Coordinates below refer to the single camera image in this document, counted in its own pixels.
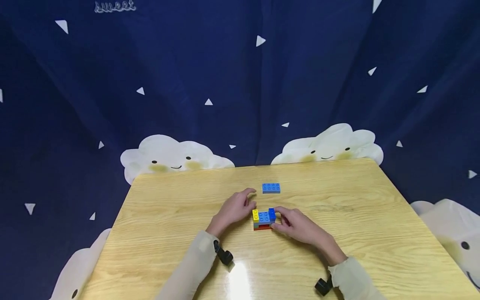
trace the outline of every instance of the red lego brick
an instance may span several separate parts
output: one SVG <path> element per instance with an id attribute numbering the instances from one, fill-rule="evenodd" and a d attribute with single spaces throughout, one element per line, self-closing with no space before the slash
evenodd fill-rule
<path id="1" fill-rule="evenodd" d="M 253 231 L 257 231 L 257 230 L 268 230 L 268 229 L 272 229 L 272 228 L 270 227 L 270 224 L 259 225 L 258 228 L 254 228 Z"/>

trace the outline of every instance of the wood grain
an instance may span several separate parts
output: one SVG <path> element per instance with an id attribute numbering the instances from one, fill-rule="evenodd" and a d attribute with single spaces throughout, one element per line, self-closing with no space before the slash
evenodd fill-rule
<path id="1" fill-rule="evenodd" d="M 261 194 L 280 182 L 281 194 Z M 388 299 L 475 299 L 479 294 L 380 168 L 369 159 L 188 171 L 138 177 L 84 300 L 152 300 L 199 230 L 233 192 L 253 187 L 259 210 L 296 207 L 355 256 Z M 247 219 L 228 231 L 197 299 L 319 299 L 316 254 Z M 329 293 L 324 299 L 337 299 Z"/>

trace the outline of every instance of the sleeve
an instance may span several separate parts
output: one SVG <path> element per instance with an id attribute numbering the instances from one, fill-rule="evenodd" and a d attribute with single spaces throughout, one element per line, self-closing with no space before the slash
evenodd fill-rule
<path id="1" fill-rule="evenodd" d="M 328 270 L 332 275 L 333 286 L 340 289 L 345 300 L 386 300 L 354 257 L 328 267 Z"/>
<path id="2" fill-rule="evenodd" d="M 216 257 L 215 236 L 200 231 L 178 267 L 165 282 L 156 300 L 192 300 Z"/>

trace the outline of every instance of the black wrist strap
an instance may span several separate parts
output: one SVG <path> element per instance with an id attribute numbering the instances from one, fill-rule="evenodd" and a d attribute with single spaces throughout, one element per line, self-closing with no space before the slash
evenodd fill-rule
<path id="1" fill-rule="evenodd" d="M 325 296 L 333 288 L 332 276 L 328 277 L 328 280 L 325 282 L 323 279 L 319 279 L 315 285 L 315 289 L 320 293 L 320 295 Z"/>
<path id="2" fill-rule="evenodd" d="M 230 251 L 224 251 L 222 247 L 218 244 L 218 241 L 213 241 L 213 247 L 215 249 L 215 253 L 224 265 L 229 265 L 233 260 L 233 255 Z"/>

